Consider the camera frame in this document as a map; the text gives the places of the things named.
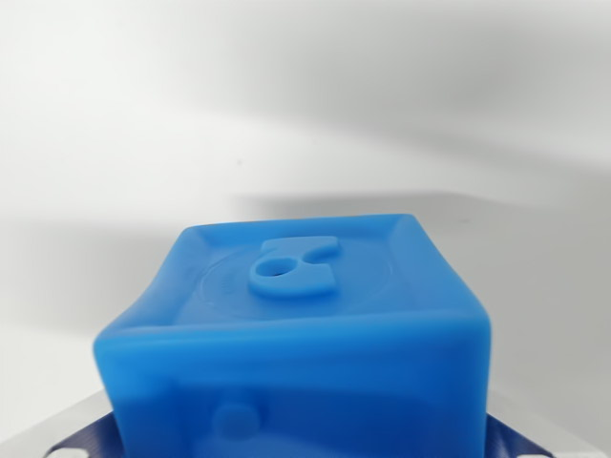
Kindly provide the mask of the black-tipped silver gripper left finger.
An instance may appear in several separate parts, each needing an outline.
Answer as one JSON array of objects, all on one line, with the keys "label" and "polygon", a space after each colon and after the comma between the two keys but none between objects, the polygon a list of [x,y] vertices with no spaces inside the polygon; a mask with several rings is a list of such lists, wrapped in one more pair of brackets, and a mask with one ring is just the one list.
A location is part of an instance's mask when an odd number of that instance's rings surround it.
[{"label": "black-tipped silver gripper left finger", "polygon": [[113,408],[104,390],[69,409],[79,421],[45,453],[45,457],[124,457]]}]

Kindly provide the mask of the black-tipped silver gripper right finger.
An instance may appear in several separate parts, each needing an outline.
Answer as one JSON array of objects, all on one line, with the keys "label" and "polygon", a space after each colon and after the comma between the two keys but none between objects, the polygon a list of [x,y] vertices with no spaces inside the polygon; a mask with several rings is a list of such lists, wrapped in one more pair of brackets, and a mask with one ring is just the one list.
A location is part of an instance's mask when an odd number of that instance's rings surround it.
[{"label": "black-tipped silver gripper right finger", "polygon": [[559,427],[491,390],[487,401],[485,457],[564,457],[571,439]]}]

